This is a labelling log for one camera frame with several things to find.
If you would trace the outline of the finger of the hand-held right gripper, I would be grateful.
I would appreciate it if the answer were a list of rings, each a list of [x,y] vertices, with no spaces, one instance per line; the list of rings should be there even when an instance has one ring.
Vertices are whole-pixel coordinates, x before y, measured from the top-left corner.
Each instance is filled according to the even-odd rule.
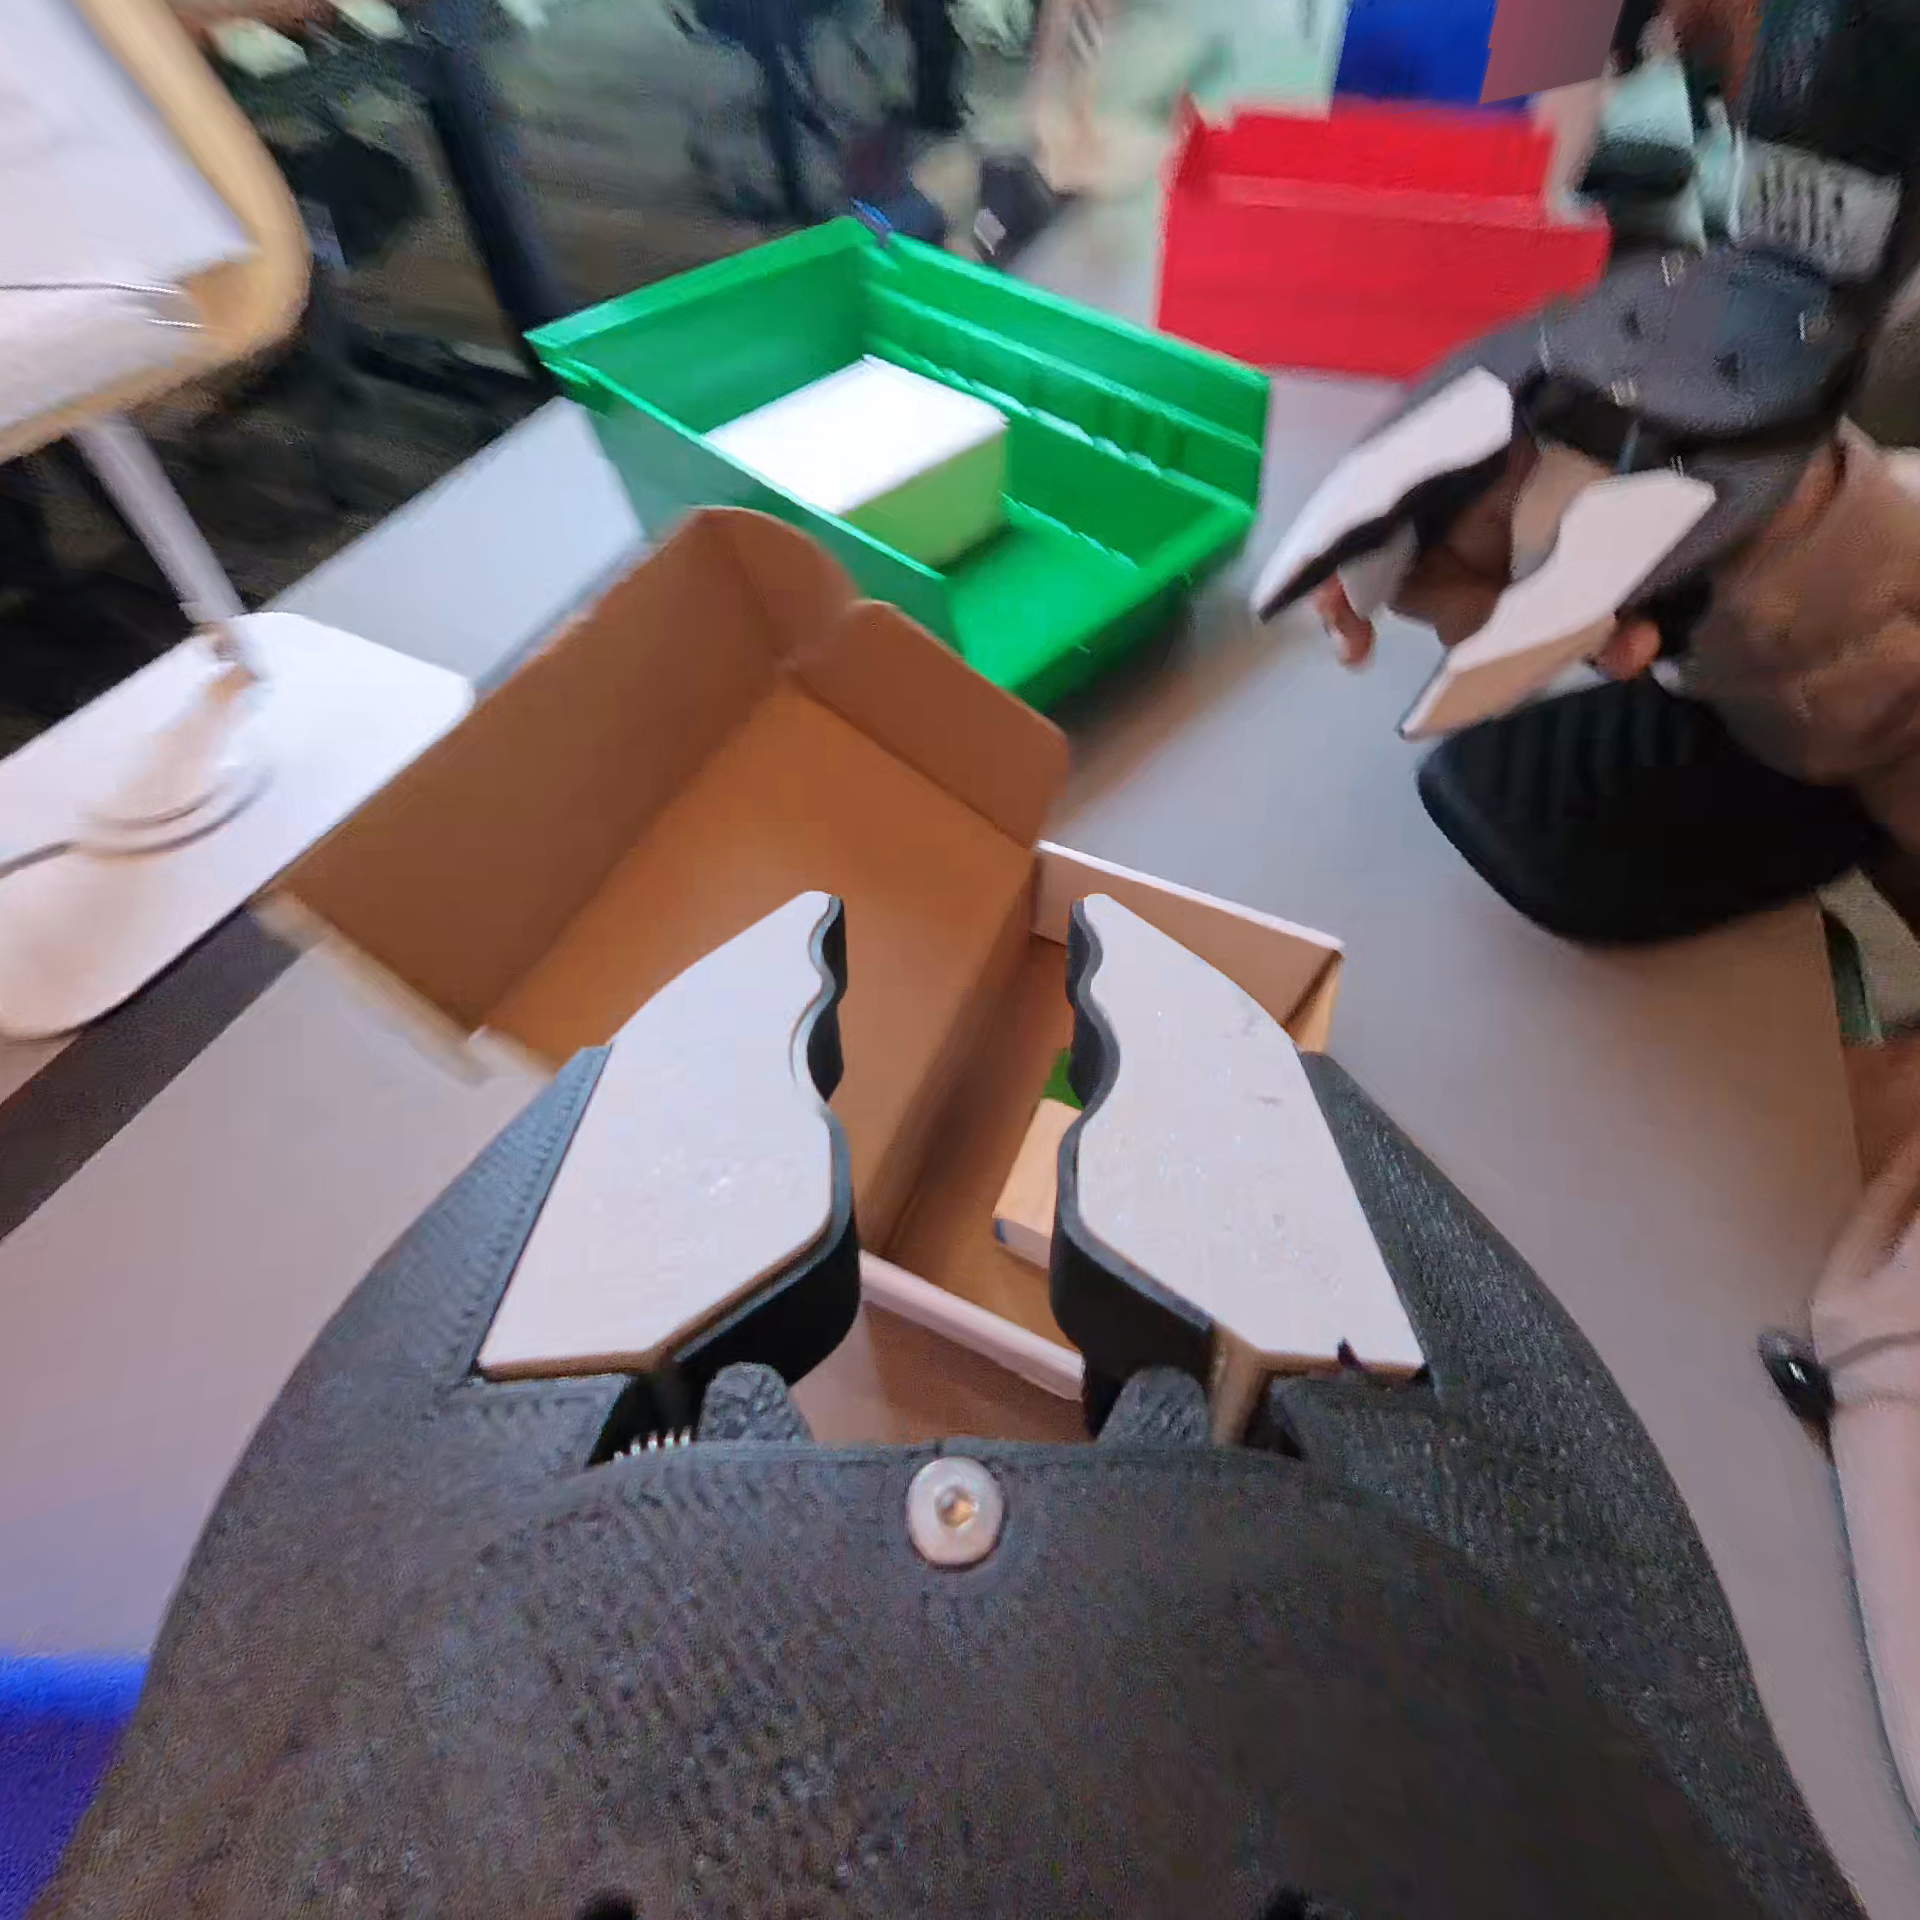
[[[1398,723],[1400,739],[1440,739],[1495,719],[1548,689],[1611,637],[1628,601],[1717,502],[1717,487],[1675,469],[1611,473],[1576,491],[1526,485],[1515,534],[1551,539],[1495,601],[1485,622],[1432,672]]]
[[[1328,473],[1262,566],[1251,613],[1270,622],[1355,563],[1416,545],[1420,517],[1450,524],[1504,471],[1515,392],[1470,367],[1384,420]]]

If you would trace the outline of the red plastic bin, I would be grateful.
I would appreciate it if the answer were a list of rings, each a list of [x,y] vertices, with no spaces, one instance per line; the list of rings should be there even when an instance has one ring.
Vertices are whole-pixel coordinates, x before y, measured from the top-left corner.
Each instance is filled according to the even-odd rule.
[[[1335,101],[1183,105],[1164,171],[1155,323],[1251,367],[1408,380],[1584,293],[1613,236],[1550,203],[1524,111]]]

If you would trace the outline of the black honeycomb wrist rest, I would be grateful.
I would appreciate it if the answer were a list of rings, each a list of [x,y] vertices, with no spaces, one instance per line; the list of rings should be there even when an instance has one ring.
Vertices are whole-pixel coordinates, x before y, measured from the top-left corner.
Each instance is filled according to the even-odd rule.
[[[1428,752],[1416,785],[1495,896],[1588,945],[1692,940],[1892,849],[1848,790],[1773,771],[1711,708],[1655,679],[1460,728]]]

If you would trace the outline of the white cardboard box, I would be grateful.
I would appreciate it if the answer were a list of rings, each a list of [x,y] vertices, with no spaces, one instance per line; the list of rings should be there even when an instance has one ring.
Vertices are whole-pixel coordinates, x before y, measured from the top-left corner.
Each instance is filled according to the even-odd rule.
[[[1070,743],[826,550],[698,511],[271,894],[445,1036],[541,1065],[791,896],[838,896],[861,1247],[1056,1345],[992,1208],[1072,1037],[1072,900],[1108,894],[1324,1051],[1339,941],[1052,845]]]

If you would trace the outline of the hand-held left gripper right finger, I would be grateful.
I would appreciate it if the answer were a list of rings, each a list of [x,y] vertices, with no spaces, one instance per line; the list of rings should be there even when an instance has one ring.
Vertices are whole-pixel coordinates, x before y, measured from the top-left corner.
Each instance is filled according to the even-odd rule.
[[[1066,904],[1048,1309],[1085,1396],[1147,1368],[1412,1382],[1421,1342],[1314,1087],[1341,948],[1212,896]]]

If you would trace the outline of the person's right hand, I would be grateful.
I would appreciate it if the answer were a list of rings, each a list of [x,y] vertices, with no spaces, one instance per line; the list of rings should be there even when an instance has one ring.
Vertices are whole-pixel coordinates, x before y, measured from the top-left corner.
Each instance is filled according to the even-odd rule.
[[[1420,534],[1382,609],[1427,627],[1445,647],[1470,637],[1508,584],[1510,521],[1531,465],[1533,448],[1526,441],[1514,444],[1500,477],[1485,480],[1446,525],[1432,524]],[[1326,577],[1310,603],[1341,664],[1366,664],[1376,648],[1379,615],[1358,609],[1336,576]]]

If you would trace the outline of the blue plastic bin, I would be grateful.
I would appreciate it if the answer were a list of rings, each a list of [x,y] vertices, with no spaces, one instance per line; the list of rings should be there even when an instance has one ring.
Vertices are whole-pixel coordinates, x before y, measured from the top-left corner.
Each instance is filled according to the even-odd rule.
[[[3,1657],[3,1915],[24,1915],[77,1828],[132,1717],[146,1661]]]

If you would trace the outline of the wooden cube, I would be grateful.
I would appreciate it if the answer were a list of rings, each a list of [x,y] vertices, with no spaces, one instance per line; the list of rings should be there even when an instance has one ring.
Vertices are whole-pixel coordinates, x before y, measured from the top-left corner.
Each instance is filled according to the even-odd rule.
[[[992,1208],[996,1246],[1040,1270],[1048,1268],[1060,1148],[1077,1117],[1058,1096],[1037,1101]]]

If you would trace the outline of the blue container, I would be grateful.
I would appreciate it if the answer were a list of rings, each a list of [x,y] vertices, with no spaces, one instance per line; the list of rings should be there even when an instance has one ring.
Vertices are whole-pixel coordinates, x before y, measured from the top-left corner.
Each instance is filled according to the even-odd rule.
[[[1333,94],[1476,105],[1498,3],[1349,3]]]

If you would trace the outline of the white document stand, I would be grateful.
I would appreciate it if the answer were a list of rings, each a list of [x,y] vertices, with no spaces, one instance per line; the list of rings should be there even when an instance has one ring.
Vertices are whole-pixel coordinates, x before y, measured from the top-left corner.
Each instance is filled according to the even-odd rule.
[[[190,637],[5,758],[5,1040],[103,1019],[262,894],[474,705],[474,685],[302,615],[247,613],[152,448],[106,406],[200,324],[171,285],[5,284],[5,428],[71,437]]]

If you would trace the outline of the closed white box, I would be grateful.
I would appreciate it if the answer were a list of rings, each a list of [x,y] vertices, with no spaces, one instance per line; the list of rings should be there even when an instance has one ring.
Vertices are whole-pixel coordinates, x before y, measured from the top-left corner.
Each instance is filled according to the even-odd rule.
[[[707,444],[803,507],[931,568],[1005,525],[1005,413],[874,355],[717,424]]]

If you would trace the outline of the green plastic bin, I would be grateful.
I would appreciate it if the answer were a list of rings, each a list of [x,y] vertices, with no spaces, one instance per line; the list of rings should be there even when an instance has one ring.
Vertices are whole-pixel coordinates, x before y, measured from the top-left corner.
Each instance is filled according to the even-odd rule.
[[[698,509],[803,529],[1040,712],[1164,632],[1258,519],[1262,373],[855,216],[523,336],[648,536]],[[725,424],[866,361],[1005,420],[998,529],[927,563],[750,473]]]

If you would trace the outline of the person's right forearm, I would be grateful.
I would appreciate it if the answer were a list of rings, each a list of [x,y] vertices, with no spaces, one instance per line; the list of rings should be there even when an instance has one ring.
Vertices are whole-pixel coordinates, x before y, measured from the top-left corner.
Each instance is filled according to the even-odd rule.
[[[1915,856],[1915,460],[1842,422],[1822,502],[1723,565],[1671,688],[1776,773],[1851,793]]]

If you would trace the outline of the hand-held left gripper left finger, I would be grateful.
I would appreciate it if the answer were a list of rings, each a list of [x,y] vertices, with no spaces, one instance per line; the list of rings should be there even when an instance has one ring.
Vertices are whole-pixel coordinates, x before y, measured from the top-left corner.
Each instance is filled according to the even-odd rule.
[[[475,1355],[486,1380],[651,1374],[845,1222],[810,1045],[844,904],[800,894],[614,1033]]]

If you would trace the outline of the black table leg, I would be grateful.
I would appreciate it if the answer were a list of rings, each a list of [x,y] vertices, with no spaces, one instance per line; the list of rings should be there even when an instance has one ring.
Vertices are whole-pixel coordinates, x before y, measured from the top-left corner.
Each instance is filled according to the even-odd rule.
[[[536,227],[522,149],[495,92],[488,25],[495,5],[415,3],[415,94],[439,141],[450,189],[486,273],[495,308],[522,359],[525,339],[567,311]]]

